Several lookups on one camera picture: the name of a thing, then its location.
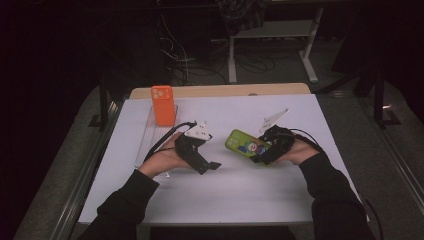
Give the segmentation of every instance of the left hand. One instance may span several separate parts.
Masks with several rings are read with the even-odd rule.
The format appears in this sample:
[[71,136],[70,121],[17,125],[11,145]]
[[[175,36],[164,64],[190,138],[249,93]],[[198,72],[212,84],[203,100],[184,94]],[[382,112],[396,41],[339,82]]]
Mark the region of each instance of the left hand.
[[138,170],[144,175],[153,178],[163,172],[169,171],[174,168],[189,168],[190,165],[183,159],[181,159],[175,151],[175,140],[182,133],[176,133],[172,135],[168,141],[166,141],[162,147],[147,159]]

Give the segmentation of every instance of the hand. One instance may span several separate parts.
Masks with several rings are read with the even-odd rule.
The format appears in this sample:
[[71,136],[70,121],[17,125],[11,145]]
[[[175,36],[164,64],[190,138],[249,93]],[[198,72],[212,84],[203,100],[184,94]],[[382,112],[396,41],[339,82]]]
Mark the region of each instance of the hand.
[[275,162],[290,161],[295,165],[301,164],[306,159],[319,152],[302,140],[295,139],[292,148]]
[[160,150],[147,159],[138,170],[144,175],[153,178],[174,168],[191,168],[175,151],[175,140],[181,134],[182,133],[176,133],[172,135],[168,141],[162,145]]

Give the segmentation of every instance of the phone case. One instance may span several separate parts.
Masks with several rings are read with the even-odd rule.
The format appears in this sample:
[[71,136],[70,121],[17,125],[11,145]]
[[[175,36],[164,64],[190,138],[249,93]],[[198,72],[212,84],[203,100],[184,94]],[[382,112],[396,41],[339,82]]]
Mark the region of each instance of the phone case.
[[158,126],[174,126],[175,107],[171,86],[153,86],[151,88],[153,111]]
[[234,129],[225,141],[225,147],[245,157],[261,155],[271,145],[249,134]]

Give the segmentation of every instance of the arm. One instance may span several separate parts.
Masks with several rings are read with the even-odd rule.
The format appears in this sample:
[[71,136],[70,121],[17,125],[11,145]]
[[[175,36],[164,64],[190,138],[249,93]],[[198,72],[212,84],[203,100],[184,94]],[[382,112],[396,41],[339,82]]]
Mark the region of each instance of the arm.
[[[178,136],[179,133],[173,135],[162,149],[175,147]],[[153,178],[178,167],[190,168],[174,150],[155,153],[97,209],[96,219],[79,239],[136,239],[136,225],[143,221],[147,203],[159,186]]]
[[335,169],[325,153],[296,140],[293,148],[278,161],[299,165],[312,204],[315,239],[375,239],[367,226],[365,209],[342,172]]

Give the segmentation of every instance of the black sleeve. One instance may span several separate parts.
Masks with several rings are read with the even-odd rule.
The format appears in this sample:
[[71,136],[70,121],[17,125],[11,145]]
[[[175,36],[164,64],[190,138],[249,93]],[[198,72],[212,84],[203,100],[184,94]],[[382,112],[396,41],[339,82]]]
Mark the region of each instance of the black sleeve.
[[316,240],[375,239],[367,225],[365,209],[346,176],[335,169],[324,153],[299,165],[315,199],[312,218]]
[[97,217],[78,239],[136,239],[136,225],[159,184],[134,170],[125,185],[97,209]]

